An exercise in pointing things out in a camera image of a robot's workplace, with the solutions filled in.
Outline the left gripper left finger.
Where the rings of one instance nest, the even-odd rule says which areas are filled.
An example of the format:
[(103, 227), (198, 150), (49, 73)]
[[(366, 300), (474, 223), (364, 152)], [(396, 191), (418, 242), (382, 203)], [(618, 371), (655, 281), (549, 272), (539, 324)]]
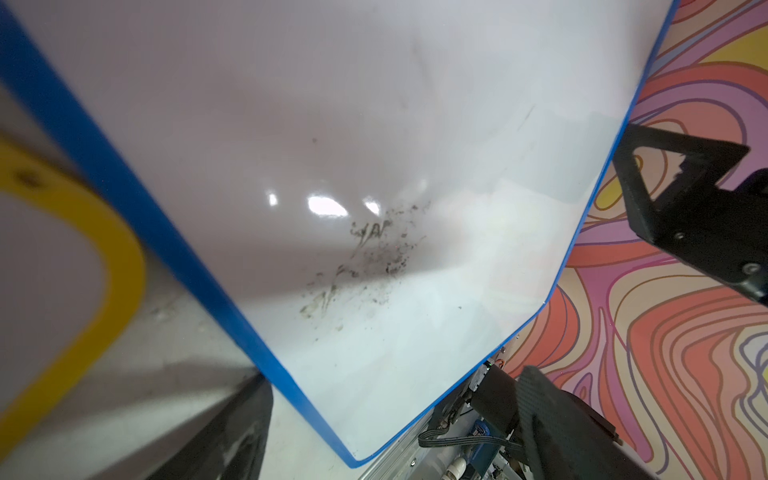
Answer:
[(257, 479), (273, 409), (271, 384), (257, 374), (151, 479)]

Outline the yellow-framed whiteboard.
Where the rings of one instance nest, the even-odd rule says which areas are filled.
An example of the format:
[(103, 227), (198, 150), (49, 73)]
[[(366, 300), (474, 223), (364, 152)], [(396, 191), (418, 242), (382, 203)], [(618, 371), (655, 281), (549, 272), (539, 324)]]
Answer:
[(143, 249), (67, 172), (1, 141), (1, 454), (111, 346), (143, 300)]

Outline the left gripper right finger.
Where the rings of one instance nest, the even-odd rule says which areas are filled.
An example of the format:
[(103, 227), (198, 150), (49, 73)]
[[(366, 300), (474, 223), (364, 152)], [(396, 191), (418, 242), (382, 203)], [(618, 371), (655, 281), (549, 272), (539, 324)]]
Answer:
[(527, 465), (535, 479), (654, 479), (537, 368), (517, 382)]

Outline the smudged blue-framed whiteboard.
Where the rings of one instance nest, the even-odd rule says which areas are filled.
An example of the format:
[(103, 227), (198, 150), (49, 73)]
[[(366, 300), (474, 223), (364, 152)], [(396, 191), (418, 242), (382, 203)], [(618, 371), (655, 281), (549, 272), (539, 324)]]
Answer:
[(551, 297), (673, 1), (5, 1), (1, 81), (348, 466)]

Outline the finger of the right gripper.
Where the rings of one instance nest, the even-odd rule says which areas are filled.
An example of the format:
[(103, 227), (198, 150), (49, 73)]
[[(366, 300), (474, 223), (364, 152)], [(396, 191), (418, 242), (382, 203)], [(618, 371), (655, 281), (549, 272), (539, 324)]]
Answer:
[[(674, 180), (651, 197), (634, 153), (682, 155)], [(732, 190), (718, 181), (748, 155), (746, 145), (629, 124), (612, 157), (628, 223), (646, 243), (760, 303), (767, 302), (767, 171)]]

